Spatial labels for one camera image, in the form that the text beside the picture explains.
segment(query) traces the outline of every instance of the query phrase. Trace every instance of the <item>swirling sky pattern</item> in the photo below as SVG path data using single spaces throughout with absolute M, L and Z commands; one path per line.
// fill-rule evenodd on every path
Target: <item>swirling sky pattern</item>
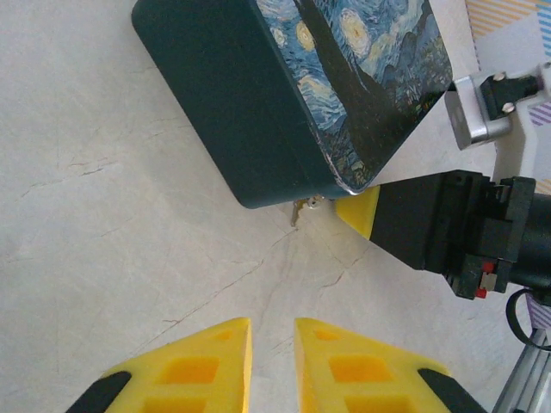
M 387 65 L 395 65 L 404 35 L 413 30 L 424 0 L 340 0 L 318 2 L 348 59 L 381 82 Z M 312 116 L 327 130 L 345 115 L 325 76 L 313 40 L 293 0 L 257 0 Z
M 351 144 L 348 115 L 319 62 L 316 47 L 323 45 L 315 44 L 295 5 L 305 0 L 256 1 L 318 126 L 322 151 L 342 182 L 361 191 L 387 157 L 381 155 L 379 167 L 368 166 Z M 446 90 L 451 80 L 428 0 L 313 1 L 350 68 L 380 83 L 397 110 L 408 113 L 412 130 L 428 110 L 422 98 Z M 404 129 L 400 138 L 407 134 Z

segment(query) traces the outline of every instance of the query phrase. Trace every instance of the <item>screw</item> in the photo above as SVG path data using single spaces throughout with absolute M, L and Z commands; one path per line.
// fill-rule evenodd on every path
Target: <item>screw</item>
M 495 75 L 493 75 L 493 80 L 495 80 L 496 82 L 501 82 L 504 79 L 505 79 L 504 71 L 501 71 L 500 73 L 496 73 Z
M 515 104 L 511 102 L 507 102 L 505 105 L 503 105 L 503 107 L 501 108 L 501 111 L 504 114 L 511 114 L 512 112 L 515 111 Z
M 320 202 L 324 199 L 321 195 L 315 195 L 312 198 L 308 198 L 306 200 L 306 204 L 308 205 L 308 208 L 310 209 L 316 209 L 319 207 Z

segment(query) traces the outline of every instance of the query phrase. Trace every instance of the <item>crack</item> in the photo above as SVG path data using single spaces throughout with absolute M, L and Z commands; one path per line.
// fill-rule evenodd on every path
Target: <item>crack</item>
M 272 347 L 270 349 L 270 351 L 274 351 L 276 348 L 279 348 L 280 346 L 282 346 L 283 344 L 285 344 L 286 342 L 288 342 L 289 340 L 291 340 L 293 338 L 293 336 L 289 336 L 287 337 L 286 339 L 284 340 L 281 340 L 280 342 L 278 342 L 274 347 Z
M 242 279 L 244 279 L 247 275 L 251 275 L 253 274 L 255 271 L 257 271 L 259 268 L 261 268 L 264 264 L 264 259 L 262 259 L 262 261 L 260 261 L 251 271 L 248 271 L 246 272 L 245 274 L 241 275 L 240 277 L 238 277 L 236 280 L 232 281 L 231 283 L 229 283 L 228 285 L 222 287 L 220 290 L 218 290 L 216 293 L 214 293 L 209 299 L 207 299 L 207 301 L 205 301 L 204 303 L 202 303 L 201 305 L 198 305 L 196 308 L 194 308 L 193 310 L 189 311 L 185 316 L 183 316 L 182 318 L 179 318 L 177 320 L 163 320 L 163 322 L 165 323 L 172 323 L 171 326 L 167 327 L 166 329 L 164 329 L 163 331 L 161 331 L 159 334 L 157 334 L 156 336 L 154 336 L 149 342 L 147 342 L 146 344 L 143 344 L 142 346 L 139 347 L 138 350 L 136 351 L 140 351 L 143 347 L 146 347 L 148 346 L 149 344 L 151 344 L 152 342 L 154 342 L 155 340 L 157 340 L 160 336 L 162 336 L 164 333 L 172 330 L 174 327 L 176 327 L 177 325 L 179 325 L 180 323 L 182 323 L 183 321 L 185 321 L 187 318 L 193 316 L 196 312 L 198 312 L 199 310 L 203 309 L 204 307 L 206 307 L 207 305 L 209 305 L 210 303 L 212 303 L 219 295 L 221 295 L 225 290 L 227 290 L 228 288 L 231 288 L 233 287 L 235 284 L 237 284 L 238 282 L 240 282 Z
M 142 348 L 144 347 L 147 347 L 149 344 L 151 344 L 152 342 L 154 342 L 155 340 L 157 340 L 160 336 L 162 336 L 164 333 L 167 333 L 168 331 L 172 330 L 174 327 L 176 327 L 177 325 L 179 325 L 180 323 L 182 323 L 183 321 L 185 321 L 187 318 L 193 316 L 195 313 L 197 313 L 199 310 L 205 308 L 207 305 L 209 305 L 210 303 L 212 303 L 213 301 L 215 301 L 218 296 L 220 296 L 225 290 L 227 290 L 228 288 L 231 288 L 233 287 L 234 285 L 236 285 L 238 282 L 240 282 L 242 279 L 244 279 L 245 277 L 251 275 L 251 274 L 254 274 L 256 271 L 258 271 L 263 265 L 264 265 L 264 262 L 266 261 L 266 258 L 268 257 L 270 251 L 272 249 L 274 249 L 274 247 L 276 247 L 281 241 L 283 241 L 285 238 L 289 237 L 290 235 L 292 235 L 293 233 L 297 232 L 297 230 L 292 230 L 291 232 L 285 234 L 283 237 L 281 237 L 280 239 L 278 239 L 277 241 L 275 241 L 271 247 L 268 248 L 268 252 L 266 253 L 266 256 L 257 264 L 254 266 L 254 268 L 252 268 L 250 271 L 247 271 L 245 274 L 241 275 L 240 277 L 238 277 L 236 280 L 232 281 L 231 283 L 229 283 L 228 285 L 222 287 L 220 290 L 218 290 L 216 293 L 214 293 L 209 299 L 207 299 L 204 303 L 198 305 L 196 308 L 194 308 L 193 310 L 189 311 L 187 314 L 185 314 L 182 318 L 178 318 L 178 319 L 174 319 L 174 320 L 168 320 L 168 319 L 165 319 L 165 320 L 162 320 L 164 323 L 171 323 L 171 325 L 169 327 L 167 327 L 166 329 L 164 329 L 163 331 L 161 331 L 159 334 L 157 334 L 156 336 L 154 336 L 150 341 L 146 342 L 145 344 L 142 344 L 141 346 L 139 346 L 139 348 L 136 350 L 136 353 L 139 352 Z
M 27 196 L 28 193 L 31 192 L 33 189 L 47 187 L 48 185 L 55 185 L 56 183 L 61 183 L 61 182 L 65 181 L 66 179 L 69 179 L 69 178 L 56 179 L 55 181 L 50 181 L 50 182 L 37 182 L 37 183 L 34 183 L 30 187 L 28 187 L 27 191 L 25 191 L 25 193 L 23 195 L 21 195 L 19 197 L 19 199 L 21 200 L 21 199 L 25 198 L 25 196 Z
M 95 174 L 97 172 L 101 172 L 102 170 L 103 170 L 103 167 L 98 168 L 97 170 L 91 170 L 89 172 L 84 172 L 83 174 L 80 174 L 80 176 L 92 175 L 92 174 Z
M 346 270 L 344 270 L 344 271 L 337 277 L 337 279 L 334 280 L 333 282 L 330 282 L 329 284 L 325 284 L 324 286 L 321 286 L 321 287 L 318 289 L 318 291 L 319 291 L 319 290 L 323 290 L 323 289 L 325 289 L 325 288 L 331 288 L 331 287 L 336 286 L 336 284 L 337 284 L 340 280 L 343 279 L 343 276 L 344 276 L 344 273 L 345 273 L 345 272 L 346 272 Z

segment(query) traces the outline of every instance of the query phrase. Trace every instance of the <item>small key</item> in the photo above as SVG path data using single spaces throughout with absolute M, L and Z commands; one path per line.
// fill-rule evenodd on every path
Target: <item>small key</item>
M 308 200 L 296 200 L 293 202 L 293 213 L 291 214 L 291 226 L 296 227 L 296 221 L 299 220 L 299 212 L 306 205 Z

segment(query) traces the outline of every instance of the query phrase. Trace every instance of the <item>striped fabric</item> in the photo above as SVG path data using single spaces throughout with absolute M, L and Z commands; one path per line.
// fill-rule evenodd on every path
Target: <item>striped fabric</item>
M 473 37 L 478 39 L 543 7 L 551 0 L 467 0 Z
M 551 195 L 551 179 L 539 181 L 536 184 L 536 192 Z M 551 327 L 551 307 L 537 304 L 528 294 L 526 295 L 530 322 L 535 329 L 548 329 Z
M 547 125 L 551 123 L 551 103 L 543 103 L 534 106 L 529 110 L 532 123 L 536 126 Z
M 551 0 L 540 0 L 538 2 L 537 18 L 542 31 L 545 55 L 551 57 Z

